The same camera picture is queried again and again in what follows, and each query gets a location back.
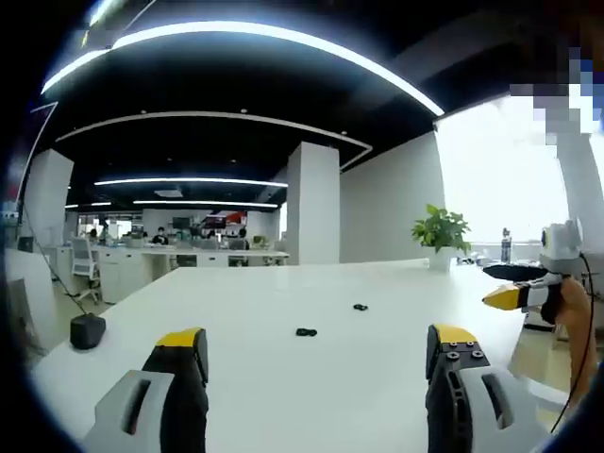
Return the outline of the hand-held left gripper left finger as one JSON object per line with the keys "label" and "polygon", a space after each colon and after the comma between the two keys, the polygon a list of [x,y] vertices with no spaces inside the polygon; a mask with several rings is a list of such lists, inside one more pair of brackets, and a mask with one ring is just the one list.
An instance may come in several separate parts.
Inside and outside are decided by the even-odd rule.
{"label": "hand-held left gripper left finger", "polygon": [[204,452],[208,342],[201,327],[171,332],[94,408],[85,452]]}

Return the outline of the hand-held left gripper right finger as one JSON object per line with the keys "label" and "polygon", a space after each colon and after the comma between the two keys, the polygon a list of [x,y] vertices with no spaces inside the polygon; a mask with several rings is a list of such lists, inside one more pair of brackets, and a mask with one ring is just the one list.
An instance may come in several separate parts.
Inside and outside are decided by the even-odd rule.
{"label": "hand-held left gripper right finger", "polygon": [[428,327],[426,380],[429,452],[533,452],[550,438],[534,396],[463,328]]}

